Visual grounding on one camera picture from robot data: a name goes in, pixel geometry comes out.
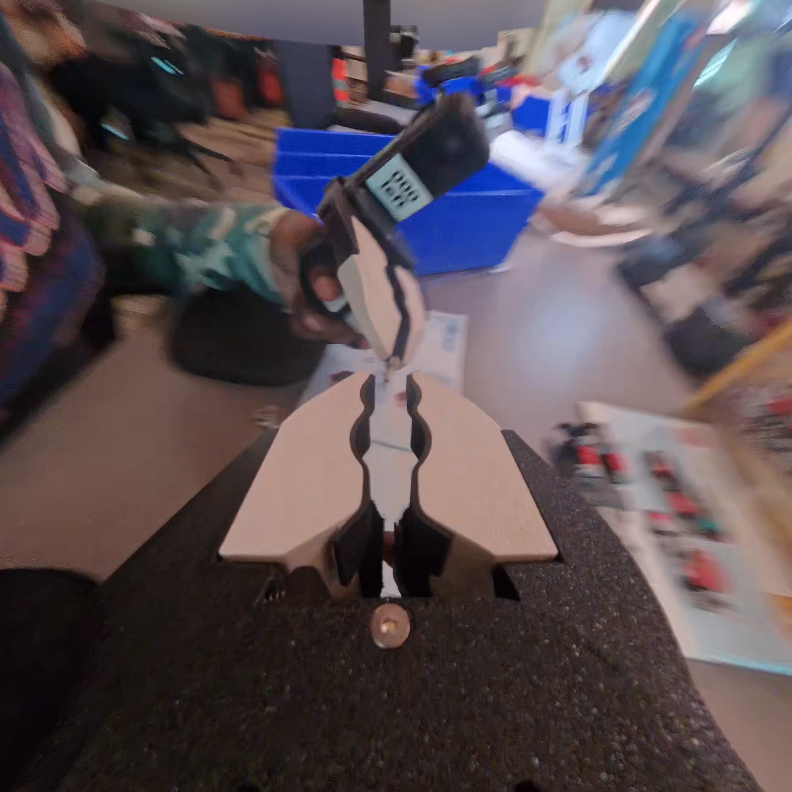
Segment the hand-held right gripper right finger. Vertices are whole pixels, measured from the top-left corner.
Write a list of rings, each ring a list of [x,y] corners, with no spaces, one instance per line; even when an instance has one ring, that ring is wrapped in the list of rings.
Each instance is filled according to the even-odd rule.
[[[402,596],[519,599],[507,566],[559,551],[500,426],[423,372],[408,375],[410,501],[394,540]]]

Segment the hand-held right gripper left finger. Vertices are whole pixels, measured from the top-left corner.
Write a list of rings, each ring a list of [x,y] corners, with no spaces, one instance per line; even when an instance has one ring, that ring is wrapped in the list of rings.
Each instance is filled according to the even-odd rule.
[[[384,522],[364,460],[375,377],[359,372],[277,430],[219,547],[225,561],[313,570],[333,598],[379,597]]]

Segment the small blue plastic bin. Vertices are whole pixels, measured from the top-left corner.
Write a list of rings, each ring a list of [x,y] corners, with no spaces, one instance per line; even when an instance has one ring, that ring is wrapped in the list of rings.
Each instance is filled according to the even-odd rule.
[[[552,144],[577,149],[583,142],[593,113],[588,93],[572,96],[567,90],[551,94],[528,94],[511,108],[512,126]]]

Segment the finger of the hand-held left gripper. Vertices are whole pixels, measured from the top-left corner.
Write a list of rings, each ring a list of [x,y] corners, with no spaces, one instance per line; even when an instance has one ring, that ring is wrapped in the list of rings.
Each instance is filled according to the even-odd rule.
[[[396,270],[368,228],[351,219],[356,252],[339,267],[337,277],[356,330],[386,363],[398,356],[406,340],[408,319]]]
[[[412,272],[397,269],[396,275],[404,297],[405,316],[408,319],[408,331],[401,352],[398,355],[398,370],[410,364],[417,354],[429,323],[421,285]]]

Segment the toy brick truck model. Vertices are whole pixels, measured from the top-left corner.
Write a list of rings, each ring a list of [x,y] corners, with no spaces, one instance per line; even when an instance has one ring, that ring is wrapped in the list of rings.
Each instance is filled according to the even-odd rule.
[[[620,489],[629,483],[627,462],[594,422],[561,423],[554,427],[549,460],[589,502],[621,508]]]

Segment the large blue plastic bin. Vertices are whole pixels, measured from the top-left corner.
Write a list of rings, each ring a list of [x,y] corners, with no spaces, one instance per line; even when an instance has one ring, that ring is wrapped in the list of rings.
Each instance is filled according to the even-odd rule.
[[[282,205],[316,215],[325,187],[348,176],[393,136],[282,127],[276,131],[272,190]],[[489,163],[400,224],[418,276],[500,267],[544,192]]]

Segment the black mesh cushion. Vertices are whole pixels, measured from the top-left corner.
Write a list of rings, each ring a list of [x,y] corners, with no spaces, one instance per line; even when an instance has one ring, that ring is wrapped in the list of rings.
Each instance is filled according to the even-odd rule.
[[[21,781],[91,665],[101,608],[91,577],[1,572],[1,790]]]
[[[180,306],[166,348],[183,371],[248,387],[308,380],[327,343],[297,337],[289,316],[248,288],[205,289]]]

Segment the car-cover instruction booklet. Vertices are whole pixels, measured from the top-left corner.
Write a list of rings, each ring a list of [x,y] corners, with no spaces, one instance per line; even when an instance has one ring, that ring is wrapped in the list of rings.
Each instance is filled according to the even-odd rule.
[[[683,655],[791,673],[790,569],[707,424],[581,401],[627,462],[621,508],[594,505],[658,599]]]

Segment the step-page instruction booklet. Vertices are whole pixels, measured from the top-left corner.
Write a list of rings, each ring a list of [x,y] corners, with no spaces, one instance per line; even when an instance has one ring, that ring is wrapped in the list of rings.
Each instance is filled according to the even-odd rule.
[[[429,323],[410,364],[385,376],[385,364],[374,352],[332,344],[298,401],[327,390],[351,374],[375,377],[375,408],[370,420],[371,445],[364,460],[371,475],[371,498],[392,531],[410,501],[410,477],[416,457],[411,451],[412,420],[407,412],[406,377],[413,371],[430,375],[453,391],[462,391],[469,319],[457,313],[429,312]]]

